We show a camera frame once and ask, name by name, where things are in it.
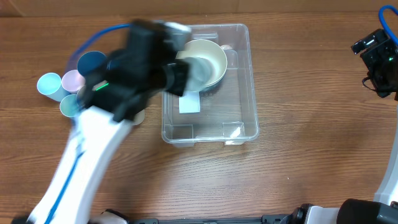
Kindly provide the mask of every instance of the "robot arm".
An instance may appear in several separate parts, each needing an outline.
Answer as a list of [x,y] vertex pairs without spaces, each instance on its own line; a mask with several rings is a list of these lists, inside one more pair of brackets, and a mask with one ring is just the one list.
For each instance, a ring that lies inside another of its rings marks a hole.
[[95,192],[135,115],[159,91],[183,95],[190,64],[175,59],[190,38],[189,27],[137,20],[126,47],[86,76],[67,146],[52,182],[28,223],[87,224]]
[[95,106],[81,113],[81,128],[71,131],[50,187],[28,222],[88,223],[91,203],[105,170],[133,126],[132,121],[117,123],[112,117],[112,113]]
[[392,202],[398,202],[398,124],[386,174],[384,175],[379,189],[374,194],[373,201],[381,202],[386,205],[390,205]]

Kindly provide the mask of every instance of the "green light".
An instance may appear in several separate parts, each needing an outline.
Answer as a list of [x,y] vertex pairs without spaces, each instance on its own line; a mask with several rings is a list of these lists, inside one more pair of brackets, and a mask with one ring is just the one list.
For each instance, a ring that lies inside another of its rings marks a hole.
[[107,85],[109,85],[109,83],[107,83],[107,84],[105,84],[105,85],[103,85],[103,86],[98,87],[95,91],[98,91],[98,90],[100,90],[100,89],[106,87]]

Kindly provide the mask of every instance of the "transparent container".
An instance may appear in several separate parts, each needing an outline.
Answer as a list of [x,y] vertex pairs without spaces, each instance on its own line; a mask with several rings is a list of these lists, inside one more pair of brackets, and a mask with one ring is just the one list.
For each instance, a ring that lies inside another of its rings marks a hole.
[[249,31],[244,24],[194,25],[192,39],[222,46],[228,59],[223,79],[200,92],[200,112],[180,113],[179,97],[162,95],[162,138],[177,147],[196,142],[238,145],[259,135]]

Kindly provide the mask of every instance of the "small object in bowl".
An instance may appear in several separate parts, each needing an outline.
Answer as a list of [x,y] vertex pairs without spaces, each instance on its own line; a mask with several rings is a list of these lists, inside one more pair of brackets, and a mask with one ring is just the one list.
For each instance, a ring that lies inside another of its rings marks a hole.
[[211,63],[199,57],[187,57],[183,61],[190,65],[185,91],[201,91],[211,77]]
[[224,50],[210,40],[197,39],[185,44],[185,50],[177,54],[177,59],[198,57],[207,59],[211,64],[210,79],[202,86],[202,90],[218,83],[225,74],[227,58]]
[[232,48],[231,46],[229,46],[229,45],[222,45],[221,48],[222,48],[223,50],[232,50],[232,49],[233,49],[233,48]]

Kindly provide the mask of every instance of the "blue stripe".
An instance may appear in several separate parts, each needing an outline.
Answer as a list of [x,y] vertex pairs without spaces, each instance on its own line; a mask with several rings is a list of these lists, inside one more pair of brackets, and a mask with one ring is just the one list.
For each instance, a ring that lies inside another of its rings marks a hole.
[[57,211],[57,208],[60,205],[61,199],[62,199],[65,191],[67,190],[70,180],[72,179],[72,176],[73,176],[73,173],[75,172],[77,163],[83,154],[84,154],[84,152],[81,152],[79,155],[77,155],[77,157],[75,159],[75,163],[73,164],[72,169],[69,172],[67,180],[63,184],[62,190],[61,190],[60,194],[58,195],[57,200],[55,201],[53,207],[50,210],[50,213],[45,221],[45,224],[49,224],[51,222],[51,220],[53,219],[54,213],[55,213],[55,211]]

